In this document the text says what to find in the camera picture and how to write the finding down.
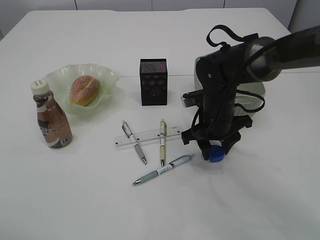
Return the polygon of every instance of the pen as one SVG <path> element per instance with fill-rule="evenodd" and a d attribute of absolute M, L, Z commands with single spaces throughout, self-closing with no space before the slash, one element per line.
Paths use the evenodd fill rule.
<path fill-rule="evenodd" d="M 161 167 L 165 166 L 166 161 L 166 135 L 167 135 L 167 124 L 165 120 L 161 120 L 160 122 L 160 161 Z"/>
<path fill-rule="evenodd" d="M 129 125 L 126 121 L 122 121 L 122 129 L 125 132 L 125 135 L 130 139 L 130 141 L 131 141 L 136 153 L 138 154 L 139 158 L 141 159 L 141 161 L 144 164 L 147 164 L 146 157 L 145 157 L 144 153 L 142 152 L 139 143 L 137 142 L 135 136 L 131 132 Z"/>
<path fill-rule="evenodd" d="M 172 162 L 170 162 L 168 165 L 163 166 L 163 167 L 159 168 L 158 170 L 152 171 L 152 172 L 148 173 L 147 175 L 140 177 L 138 180 L 136 180 L 134 183 L 132 183 L 132 185 L 135 186 L 138 184 L 143 184 L 151 179 L 154 179 L 155 177 L 158 177 L 159 175 L 161 175 L 167 171 L 170 171 L 171 169 L 174 169 L 175 167 L 177 167 L 181 164 L 185 164 L 185 163 L 191 161 L 193 157 L 194 157 L 194 154 L 181 156 L 181 157 L 177 158 L 176 160 L 173 160 Z"/>

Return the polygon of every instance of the clear plastic ruler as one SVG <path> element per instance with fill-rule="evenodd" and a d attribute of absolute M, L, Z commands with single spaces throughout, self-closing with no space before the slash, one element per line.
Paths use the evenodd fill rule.
<path fill-rule="evenodd" d="M 165 138 L 178 136 L 180 134 L 181 134 L 181 132 L 180 132 L 179 127 L 177 127 L 177 126 L 169 127 L 166 129 Z M 140 133 L 136 133 L 133 135 L 138 143 L 164 138 L 163 136 L 160 136 L 160 129 L 154 130 L 154 131 L 140 132 Z M 126 135 L 115 137 L 113 139 L 113 142 L 114 142 L 114 146 L 116 148 L 131 144 L 130 139 Z"/>

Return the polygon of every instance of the light blue pen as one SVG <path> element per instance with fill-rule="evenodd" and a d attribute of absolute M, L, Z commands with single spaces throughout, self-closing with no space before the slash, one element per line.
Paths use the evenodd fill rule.
<path fill-rule="evenodd" d="M 191 161 L 193 157 L 194 157 L 194 154 L 181 156 L 181 157 L 177 158 L 176 160 L 173 160 L 172 162 L 170 162 L 168 165 L 165 165 L 165 166 L 159 168 L 158 170 L 152 171 L 152 172 L 148 173 L 147 175 L 140 177 L 137 181 L 132 183 L 132 185 L 135 186 L 138 184 L 143 184 L 151 179 L 154 179 L 155 177 L 158 177 L 159 175 L 161 175 L 167 171 L 170 171 L 171 169 L 174 169 L 175 167 L 177 167 L 181 164 L 185 164 L 185 163 Z"/>

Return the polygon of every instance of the bun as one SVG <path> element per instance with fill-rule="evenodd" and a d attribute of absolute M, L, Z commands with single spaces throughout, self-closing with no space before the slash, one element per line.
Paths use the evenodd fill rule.
<path fill-rule="evenodd" d="M 71 86 L 70 103 L 72 105 L 88 105 L 98 94 L 101 83 L 93 76 L 78 77 Z"/>

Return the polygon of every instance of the plastic bottle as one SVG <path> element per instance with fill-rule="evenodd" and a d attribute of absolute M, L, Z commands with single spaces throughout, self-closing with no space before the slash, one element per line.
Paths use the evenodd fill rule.
<path fill-rule="evenodd" d="M 46 80 L 30 85 L 36 102 L 38 125 L 45 141 L 51 148 L 62 148 L 72 140 L 72 133 L 65 112 L 54 99 Z"/>

